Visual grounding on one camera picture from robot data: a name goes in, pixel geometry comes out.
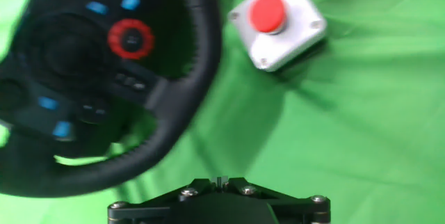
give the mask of black steering wheel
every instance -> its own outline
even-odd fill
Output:
[[[55,198],[92,193],[122,184],[155,166],[186,130],[216,75],[221,57],[217,0],[184,0],[196,35],[194,67],[187,77],[160,77],[145,108],[158,121],[156,131],[137,148],[84,166],[55,161],[45,141],[12,128],[0,149],[0,193]]]

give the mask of green screen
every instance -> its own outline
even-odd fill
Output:
[[[333,223],[443,223],[444,0],[313,1],[329,23],[316,58],[282,77],[256,70],[225,21],[213,88],[156,168],[79,197],[0,195],[0,222],[105,223],[116,200],[229,175],[295,197],[326,195]],[[0,0],[2,50],[24,2]],[[242,0],[219,2],[226,18]]]

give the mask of red push button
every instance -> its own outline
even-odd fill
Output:
[[[121,58],[140,60],[153,50],[154,36],[142,21],[123,19],[108,32],[108,45]]]
[[[286,23],[286,6],[283,0],[254,0],[250,7],[249,19],[258,32],[272,33]]]

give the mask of black button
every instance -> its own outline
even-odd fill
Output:
[[[135,82],[136,82],[136,79],[135,79],[135,78],[133,78],[133,77],[128,77],[128,78],[126,78],[126,79],[124,80],[124,85],[125,85],[125,86],[129,86],[129,87],[132,87],[132,86],[135,84]]]
[[[134,53],[142,49],[144,37],[138,29],[127,30],[121,38],[122,48],[130,53]]]
[[[81,103],[79,119],[89,124],[99,124],[108,115],[109,104],[105,99],[88,98]]]
[[[118,83],[124,83],[124,81],[127,79],[127,76],[125,75],[125,74],[117,74],[116,76],[115,76],[115,81],[116,82],[118,82]]]
[[[136,81],[136,82],[133,84],[133,86],[132,86],[132,88],[133,88],[134,90],[138,91],[138,92],[142,92],[142,91],[144,91],[144,90],[146,89],[146,87],[147,87],[147,86],[146,86],[144,83],[140,82],[140,81]]]
[[[25,91],[21,85],[13,80],[0,81],[0,109],[12,110],[21,106],[25,101]]]

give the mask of emergency stop button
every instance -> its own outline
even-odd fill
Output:
[[[256,31],[277,33],[286,24],[286,5],[283,0],[254,0],[248,16]]]

